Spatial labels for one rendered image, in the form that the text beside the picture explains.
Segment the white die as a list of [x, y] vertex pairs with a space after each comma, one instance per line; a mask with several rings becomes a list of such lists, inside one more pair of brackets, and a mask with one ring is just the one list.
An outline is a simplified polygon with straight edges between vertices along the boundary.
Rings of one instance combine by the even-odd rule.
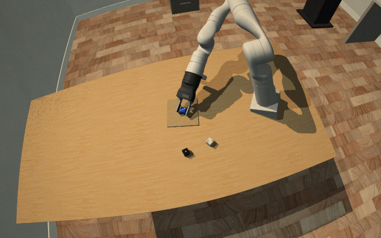
[[206, 140], [206, 144], [209, 145], [209, 146], [211, 146], [213, 143], [214, 143], [214, 140], [212, 138], [208, 138]]

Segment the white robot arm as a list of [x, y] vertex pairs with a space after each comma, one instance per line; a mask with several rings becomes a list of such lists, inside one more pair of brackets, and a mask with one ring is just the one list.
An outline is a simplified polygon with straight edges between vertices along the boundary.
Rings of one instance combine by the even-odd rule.
[[256, 102], [262, 107], [271, 106], [276, 101], [276, 90], [272, 69], [267, 63], [274, 60], [274, 51], [247, 0], [225, 0], [223, 5], [211, 13], [197, 36], [199, 46], [190, 61], [206, 65], [214, 47], [213, 37], [220, 30], [230, 11], [236, 24], [257, 38], [244, 43], [243, 52], [249, 67]]

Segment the tan square mat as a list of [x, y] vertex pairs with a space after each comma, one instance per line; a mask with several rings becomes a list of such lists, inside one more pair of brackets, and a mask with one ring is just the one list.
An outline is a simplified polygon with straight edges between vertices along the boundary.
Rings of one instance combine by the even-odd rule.
[[[167, 100], [167, 127], [198, 125], [197, 98], [191, 104], [187, 116], [180, 114], [180, 111], [176, 112], [178, 103], [179, 99]], [[187, 108], [188, 106], [188, 100], [183, 99], [181, 107]]]

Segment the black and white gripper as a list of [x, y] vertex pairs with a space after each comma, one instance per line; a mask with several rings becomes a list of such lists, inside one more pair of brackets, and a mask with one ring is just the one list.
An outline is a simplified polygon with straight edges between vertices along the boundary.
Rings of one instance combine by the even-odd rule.
[[205, 66], [190, 61], [187, 69], [185, 71], [182, 84], [180, 89], [177, 92], [177, 99], [179, 99], [179, 103], [176, 109], [176, 112], [179, 112], [182, 100], [188, 100], [189, 106], [187, 107], [185, 115], [187, 116], [189, 113], [189, 110], [191, 108], [191, 104], [193, 104], [195, 100], [195, 92], [197, 88], [199, 87], [201, 79], [206, 80], [207, 76], [203, 75]]

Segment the black die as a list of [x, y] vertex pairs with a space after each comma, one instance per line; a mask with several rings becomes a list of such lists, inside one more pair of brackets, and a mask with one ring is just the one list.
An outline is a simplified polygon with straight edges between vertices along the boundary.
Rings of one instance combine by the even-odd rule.
[[184, 156], [187, 156], [190, 154], [188, 148], [185, 148], [184, 150], [182, 150], [182, 153], [184, 154]]

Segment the blue die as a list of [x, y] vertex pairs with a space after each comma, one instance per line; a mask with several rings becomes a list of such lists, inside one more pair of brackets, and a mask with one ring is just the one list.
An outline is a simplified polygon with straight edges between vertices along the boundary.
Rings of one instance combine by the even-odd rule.
[[185, 113], [186, 113], [186, 110], [187, 110], [186, 108], [184, 108], [184, 107], [181, 107], [181, 108], [180, 108], [180, 110], [179, 110], [179, 111], [180, 111], [180, 114], [183, 114], [183, 115], [185, 115]]

